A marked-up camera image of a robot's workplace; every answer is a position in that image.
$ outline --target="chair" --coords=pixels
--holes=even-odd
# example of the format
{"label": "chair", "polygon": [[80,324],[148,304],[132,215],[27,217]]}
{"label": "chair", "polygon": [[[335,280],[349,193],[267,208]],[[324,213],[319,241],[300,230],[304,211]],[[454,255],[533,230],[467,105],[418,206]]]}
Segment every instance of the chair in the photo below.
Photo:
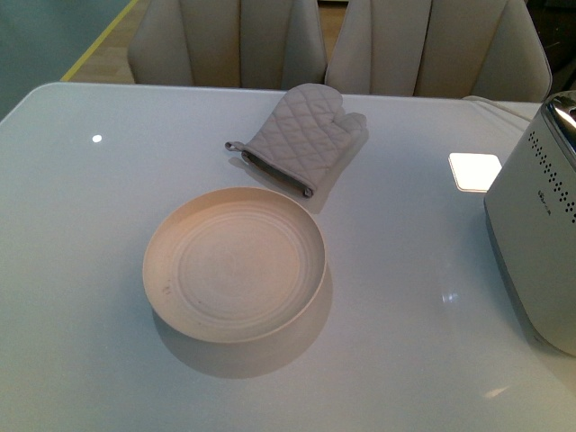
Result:
{"label": "chair", "polygon": [[326,74],[342,93],[526,102],[551,83],[523,0],[350,0]]}
{"label": "chair", "polygon": [[322,83],[315,0],[152,0],[128,50],[139,84],[289,89]]}

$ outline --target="plate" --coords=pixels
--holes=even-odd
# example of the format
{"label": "plate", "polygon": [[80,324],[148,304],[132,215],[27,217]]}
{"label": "plate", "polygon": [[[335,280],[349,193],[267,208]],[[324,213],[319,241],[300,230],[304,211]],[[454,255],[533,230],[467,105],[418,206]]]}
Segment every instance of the plate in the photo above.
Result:
{"label": "plate", "polygon": [[289,325],[326,271],[311,215],[286,196],[220,189],[170,214],[152,236],[143,280],[156,313],[191,338],[233,343]]}

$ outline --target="toaster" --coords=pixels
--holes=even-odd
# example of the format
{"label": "toaster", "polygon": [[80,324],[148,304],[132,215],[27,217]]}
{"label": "toaster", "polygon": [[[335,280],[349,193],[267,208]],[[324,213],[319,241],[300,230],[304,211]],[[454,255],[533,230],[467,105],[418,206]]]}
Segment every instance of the toaster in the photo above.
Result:
{"label": "toaster", "polygon": [[541,105],[484,208],[514,304],[543,339],[576,356],[576,91]]}

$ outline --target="quilted oven mitt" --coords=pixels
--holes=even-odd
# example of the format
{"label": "quilted oven mitt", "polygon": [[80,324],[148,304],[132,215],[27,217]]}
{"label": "quilted oven mitt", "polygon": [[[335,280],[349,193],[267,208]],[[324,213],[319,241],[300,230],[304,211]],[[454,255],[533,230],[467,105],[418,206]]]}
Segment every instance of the quilted oven mitt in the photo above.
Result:
{"label": "quilted oven mitt", "polygon": [[366,118],[345,114],[342,94],[332,87],[303,84],[288,91],[256,136],[226,149],[311,197],[325,174],[366,128]]}

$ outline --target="white table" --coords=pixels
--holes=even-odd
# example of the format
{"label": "white table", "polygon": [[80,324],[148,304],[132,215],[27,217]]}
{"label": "white table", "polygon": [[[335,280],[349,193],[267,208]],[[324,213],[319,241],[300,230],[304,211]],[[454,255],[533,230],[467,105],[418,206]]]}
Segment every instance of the white table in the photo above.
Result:
{"label": "white table", "polygon": [[518,142],[527,122],[483,103],[345,97],[367,142],[329,193],[285,191],[329,267],[290,331],[211,346],[155,317],[141,263],[163,218],[222,187],[283,190],[223,147],[281,96],[55,84],[0,123],[0,429],[573,430],[576,360],[520,324],[483,194],[448,165]]}

